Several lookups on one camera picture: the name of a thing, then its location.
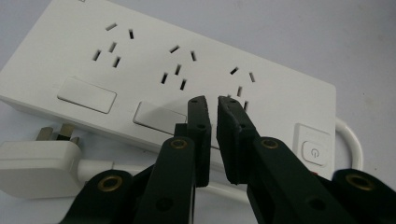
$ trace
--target gray surface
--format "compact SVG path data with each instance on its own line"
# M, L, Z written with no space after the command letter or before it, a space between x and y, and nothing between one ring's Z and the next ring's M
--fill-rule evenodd
M0 68L49 1L0 0ZM396 3L393 0L115 1L332 83L337 116L361 140L364 171L396 189ZM0 143L60 125L0 103ZM155 155L78 132L85 156L148 165ZM350 165L337 139L336 167ZM219 174L213 178L224 181ZM56 223L72 199L20 200L0 192L0 223ZM196 223L255 223L247 205L197 196Z

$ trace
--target metal prong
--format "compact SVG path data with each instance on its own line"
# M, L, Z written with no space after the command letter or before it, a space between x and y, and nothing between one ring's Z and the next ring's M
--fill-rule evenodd
M72 142L72 143L78 145L79 137L74 137L74 138L72 138L72 139L70 140L70 142Z
M63 124L56 140L69 141L74 130L73 124Z
M48 141L50 140L52 136L52 131L53 129L51 127L45 127L40 130L40 133L38 134L37 138L35 139L36 141Z

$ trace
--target power button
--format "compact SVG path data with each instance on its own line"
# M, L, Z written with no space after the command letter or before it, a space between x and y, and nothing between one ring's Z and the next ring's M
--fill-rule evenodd
M303 158L316 165L324 166L327 164L329 155L325 147L306 141L303 142Z

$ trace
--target power symbol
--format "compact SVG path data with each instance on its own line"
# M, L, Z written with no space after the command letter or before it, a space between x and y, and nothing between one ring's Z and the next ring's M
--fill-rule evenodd
M317 158L319 156L319 151L316 148L314 148L314 149L311 150L311 155L314 158Z

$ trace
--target power strip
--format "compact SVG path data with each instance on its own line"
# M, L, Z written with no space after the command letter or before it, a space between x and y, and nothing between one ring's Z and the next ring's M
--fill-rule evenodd
M15 108L154 151L198 95L212 164L222 164L217 104L228 95L260 135L332 176L334 86L107 1L52 1L0 74L0 99Z

